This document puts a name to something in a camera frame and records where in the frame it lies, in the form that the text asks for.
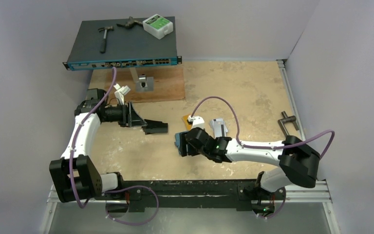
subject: hammer handle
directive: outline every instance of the hammer handle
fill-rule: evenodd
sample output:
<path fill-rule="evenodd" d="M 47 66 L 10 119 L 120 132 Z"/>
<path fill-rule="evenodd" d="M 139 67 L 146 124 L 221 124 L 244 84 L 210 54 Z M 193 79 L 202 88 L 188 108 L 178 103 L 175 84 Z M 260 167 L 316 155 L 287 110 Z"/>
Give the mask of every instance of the hammer handle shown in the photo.
<path fill-rule="evenodd" d="M 100 53 L 105 53 L 105 49 L 107 48 L 107 39 L 103 38 L 101 42 L 101 47 L 99 48 Z"/>

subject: wall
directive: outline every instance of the wall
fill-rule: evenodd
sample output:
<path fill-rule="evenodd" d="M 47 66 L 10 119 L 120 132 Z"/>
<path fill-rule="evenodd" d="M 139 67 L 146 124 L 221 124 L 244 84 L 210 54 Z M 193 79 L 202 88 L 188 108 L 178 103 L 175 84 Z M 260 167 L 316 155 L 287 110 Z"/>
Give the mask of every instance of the wall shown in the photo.
<path fill-rule="evenodd" d="M 0 233 L 36 233 L 88 72 L 68 72 L 80 24 L 61 0 L 0 1 Z"/>
<path fill-rule="evenodd" d="M 374 1 L 320 1 L 287 72 L 307 135 L 336 131 L 321 165 L 342 232 L 374 233 Z"/>
<path fill-rule="evenodd" d="M 319 0 L 68 0 L 75 20 L 175 16 L 184 59 L 288 58 Z"/>

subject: white box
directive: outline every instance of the white box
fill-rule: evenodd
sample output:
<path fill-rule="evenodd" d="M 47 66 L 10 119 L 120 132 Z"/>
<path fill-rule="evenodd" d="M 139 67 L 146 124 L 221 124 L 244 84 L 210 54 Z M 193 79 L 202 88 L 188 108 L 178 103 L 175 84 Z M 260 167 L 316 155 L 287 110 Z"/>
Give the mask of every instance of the white box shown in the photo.
<path fill-rule="evenodd" d="M 173 23 L 158 14 L 143 21 L 143 27 L 144 30 L 158 39 L 163 38 L 165 35 L 170 34 L 173 31 Z"/>

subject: wooden board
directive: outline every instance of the wooden board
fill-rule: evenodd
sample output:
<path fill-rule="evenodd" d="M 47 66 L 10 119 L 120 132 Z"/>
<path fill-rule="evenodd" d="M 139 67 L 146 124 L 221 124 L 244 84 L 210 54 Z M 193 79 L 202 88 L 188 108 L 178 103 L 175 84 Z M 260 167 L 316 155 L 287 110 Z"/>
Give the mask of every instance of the wooden board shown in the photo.
<path fill-rule="evenodd" d="M 139 75 L 145 74 L 147 77 L 154 77 L 154 91 L 137 92 L 135 83 L 132 80 L 130 70 L 127 68 L 118 69 L 117 82 L 121 86 L 128 85 L 131 91 L 125 95 L 126 101 L 132 102 L 156 102 L 156 101 L 174 101 L 186 98 L 184 90 L 183 68 L 180 66 L 163 67 L 141 67 L 137 68 Z M 106 73 L 105 90 L 111 85 L 112 73 Z M 111 92 L 109 98 L 111 104 L 117 104 L 117 99 L 113 99 L 114 93 Z"/>
<path fill-rule="evenodd" d="M 281 111 L 292 115 L 286 89 L 276 62 L 184 62 L 186 99 L 135 103 L 141 117 L 167 122 L 168 134 L 145 135 L 140 128 L 121 128 L 117 123 L 99 127 L 91 160 L 100 173 L 120 172 L 125 180 L 145 179 L 240 179 L 256 178 L 272 165 L 254 162 L 214 163 L 204 156 L 181 157 L 174 134 L 185 131 L 182 116 L 191 113 L 207 96 L 221 96 L 235 109 L 240 139 L 276 141 L 284 139 L 277 123 Z M 91 88 L 105 87 L 105 72 L 94 72 Z M 208 122 L 223 118 L 235 138 L 236 126 L 230 109 L 219 100 L 203 103 L 197 114 Z M 290 134 L 297 135 L 291 124 Z"/>

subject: hammer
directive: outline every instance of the hammer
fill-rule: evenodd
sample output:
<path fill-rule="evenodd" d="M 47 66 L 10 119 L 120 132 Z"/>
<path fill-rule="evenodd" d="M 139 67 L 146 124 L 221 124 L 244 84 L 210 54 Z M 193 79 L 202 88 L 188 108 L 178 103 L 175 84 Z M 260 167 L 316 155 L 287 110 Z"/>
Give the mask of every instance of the hammer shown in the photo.
<path fill-rule="evenodd" d="M 104 31 L 104 38 L 102 39 L 101 47 L 99 49 L 99 52 L 102 54 L 105 53 L 105 49 L 107 48 L 107 32 L 110 30 L 114 31 L 114 26 L 98 28 L 98 32 Z"/>

